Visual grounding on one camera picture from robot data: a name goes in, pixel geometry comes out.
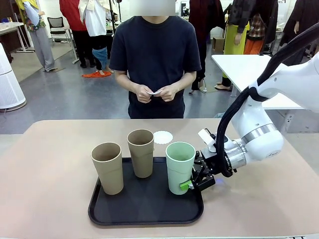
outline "brown cup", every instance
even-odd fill
[[[124,186],[121,147],[116,143],[102,143],[92,150],[91,157],[104,192],[109,195],[121,192]]]
[[[137,129],[128,135],[134,173],[147,178],[153,172],[154,135],[146,129]]]

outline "navy blue t-shirt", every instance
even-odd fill
[[[131,81],[156,92],[179,81],[184,72],[201,69],[194,27],[178,16],[153,24],[141,16],[123,22],[116,29],[110,68],[128,71]],[[185,110],[183,91],[171,102],[152,97],[144,104],[129,92],[132,119],[182,118]]]

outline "black chair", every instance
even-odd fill
[[[57,17],[57,18],[53,18],[53,17],[48,17],[48,22],[49,22],[49,26],[50,26],[50,33],[51,35],[65,35],[66,40],[69,42],[69,37],[66,34],[66,30],[52,30],[53,28],[64,28],[64,24],[63,24],[63,18],[62,17]]]

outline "black tray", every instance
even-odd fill
[[[166,158],[154,158],[153,173],[140,179],[130,158],[123,158],[124,188],[117,195],[104,193],[98,179],[89,205],[92,222],[102,226],[187,224],[203,213],[200,191],[175,195],[168,188]]]

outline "mint green tumbler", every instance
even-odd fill
[[[172,193],[182,195],[187,192],[182,191],[179,185],[190,179],[195,154],[195,148],[185,142],[171,143],[166,148],[168,187]]]

